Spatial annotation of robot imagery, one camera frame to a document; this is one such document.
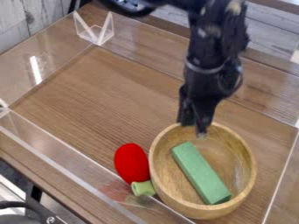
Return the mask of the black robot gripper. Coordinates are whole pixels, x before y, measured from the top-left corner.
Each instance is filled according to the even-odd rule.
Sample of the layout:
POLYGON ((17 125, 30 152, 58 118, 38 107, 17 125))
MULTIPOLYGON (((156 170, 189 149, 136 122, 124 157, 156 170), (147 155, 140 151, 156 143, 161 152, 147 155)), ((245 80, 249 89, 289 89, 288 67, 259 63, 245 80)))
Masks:
POLYGON ((189 59, 185 59, 176 122, 181 126, 195 124, 197 138, 207 137, 215 108, 224 99, 235 94, 243 80, 243 67, 239 58, 227 59, 212 68, 195 65, 189 59))

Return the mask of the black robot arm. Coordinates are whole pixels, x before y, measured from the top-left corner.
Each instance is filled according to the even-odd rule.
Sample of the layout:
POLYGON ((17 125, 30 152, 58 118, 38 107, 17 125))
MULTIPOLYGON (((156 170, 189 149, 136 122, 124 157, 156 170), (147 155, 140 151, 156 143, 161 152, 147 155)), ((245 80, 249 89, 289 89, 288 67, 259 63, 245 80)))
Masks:
POLYGON ((243 84, 239 55, 248 46, 244 0, 101 0, 130 17, 144 17, 171 5, 187 13, 189 44, 184 58, 176 121, 207 136, 216 107, 243 84))

